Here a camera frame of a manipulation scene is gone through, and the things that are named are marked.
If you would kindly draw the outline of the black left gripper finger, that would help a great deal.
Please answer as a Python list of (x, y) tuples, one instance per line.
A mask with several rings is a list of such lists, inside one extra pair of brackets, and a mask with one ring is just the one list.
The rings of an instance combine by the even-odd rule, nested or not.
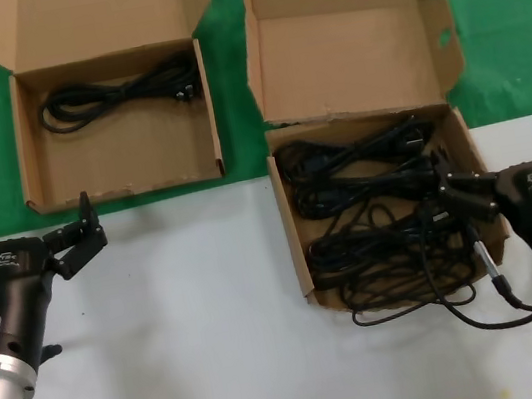
[(86, 192), (80, 193), (78, 205), (76, 222), (52, 230), (42, 237), (52, 259), (51, 270), (66, 281), (79, 273), (108, 244), (97, 211)]

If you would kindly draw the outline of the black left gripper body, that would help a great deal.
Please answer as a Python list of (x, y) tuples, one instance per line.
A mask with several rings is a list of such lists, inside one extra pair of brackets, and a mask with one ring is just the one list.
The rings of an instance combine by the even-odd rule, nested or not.
[(51, 253), (37, 237), (0, 242), (0, 355), (42, 364), (52, 298)]

